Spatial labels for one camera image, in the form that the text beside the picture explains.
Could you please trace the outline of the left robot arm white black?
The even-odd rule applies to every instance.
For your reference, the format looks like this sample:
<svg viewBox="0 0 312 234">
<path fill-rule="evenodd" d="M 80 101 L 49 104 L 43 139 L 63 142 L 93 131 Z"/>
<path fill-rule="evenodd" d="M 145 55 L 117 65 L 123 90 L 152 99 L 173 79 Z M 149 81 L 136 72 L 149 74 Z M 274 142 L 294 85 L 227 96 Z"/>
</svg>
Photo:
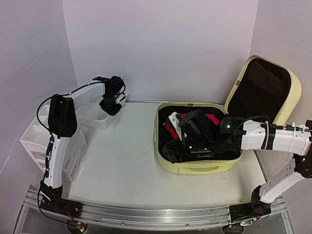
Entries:
<svg viewBox="0 0 312 234">
<path fill-rule="evenodd" d="M 54 94 L 50 102 L 48 124 L 50 139 L 45 156 L 45 172 L 39 191 L 55 213 L 65 209 L 62 193 L 62 169 L 66 149 L 79 125 L 107 130 L 125 105 L 128 92 L 121 77 L 96 77 L 66 94 Z"/>
</svg>

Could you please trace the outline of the red t-shirt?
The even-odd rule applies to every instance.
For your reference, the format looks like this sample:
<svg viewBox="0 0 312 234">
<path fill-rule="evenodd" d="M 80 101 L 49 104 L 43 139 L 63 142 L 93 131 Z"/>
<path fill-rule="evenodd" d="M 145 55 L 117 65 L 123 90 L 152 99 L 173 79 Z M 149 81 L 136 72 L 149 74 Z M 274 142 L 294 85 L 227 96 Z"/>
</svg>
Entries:
<svg viewBox="0 0 312 234">
<path fill-rule="evenodd" d="M 206 114 L 206 117 L 210 120 L 209 123 L 212 123 L 213 128 L 220 125 L 219 119 L 217 119 L 213 114 Z M 174 140 L 179 139 L 174 130 L 170 127 L 168 119 L 163 123 L 163 127 Z"/>
</svg>

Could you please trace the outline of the pale yellow hard-shell suitcase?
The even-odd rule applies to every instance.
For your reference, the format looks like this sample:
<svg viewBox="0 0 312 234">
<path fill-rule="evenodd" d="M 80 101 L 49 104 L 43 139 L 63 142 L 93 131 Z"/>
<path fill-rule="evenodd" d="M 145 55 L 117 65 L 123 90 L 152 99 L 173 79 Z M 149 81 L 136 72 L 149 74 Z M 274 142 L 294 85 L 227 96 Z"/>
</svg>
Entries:
<svg viewBox="0 0 312 234">
<path fill-rule="evenodd" d="M 164 144 L 173 141 L 163 123 L 172 112 L 185 117 L 191 111 L 213 114 L 219 121 L 227 116 L 249 118 L 266 116 L 274 124 L 285 124 L 300 100 L 302 85 L 288 68 L 259 56 L 247 59 L 223 106 L 207 102 L 168 102 L 157 109 L 155 128 L 156 155 L 161 167 L 176 174 L 205 175 L 231 169 L 243 153 L 234 158 L 192 158 L 171 163 L 163 154 Z"/>
</svg>

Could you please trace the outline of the white perforated plastic basket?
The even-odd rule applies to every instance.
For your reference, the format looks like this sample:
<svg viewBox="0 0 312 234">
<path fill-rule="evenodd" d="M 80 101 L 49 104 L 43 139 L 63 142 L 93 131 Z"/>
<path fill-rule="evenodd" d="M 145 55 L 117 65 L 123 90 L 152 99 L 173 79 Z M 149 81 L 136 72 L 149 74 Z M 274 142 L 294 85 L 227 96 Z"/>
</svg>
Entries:
<svg viewBox="0 0 312 234">
<path fill-rule="evenodd" d="M 99 103 L 102 101 L 104 90 L 104 83 L 93 82 L 70 92 L 70 97 L 74 101 L 76 117 L 79 124 L 106 130 L 114 121 L 115 117 L 121 112 L 120 110 L 115 116 L 110 116 L 100 108 Z M 119 90 L 119 93 L 123 92 L 128 93 L 124 84 Z M 126 100 L 120 103 L 122 108 L 125 106 Z"/>
</svg>

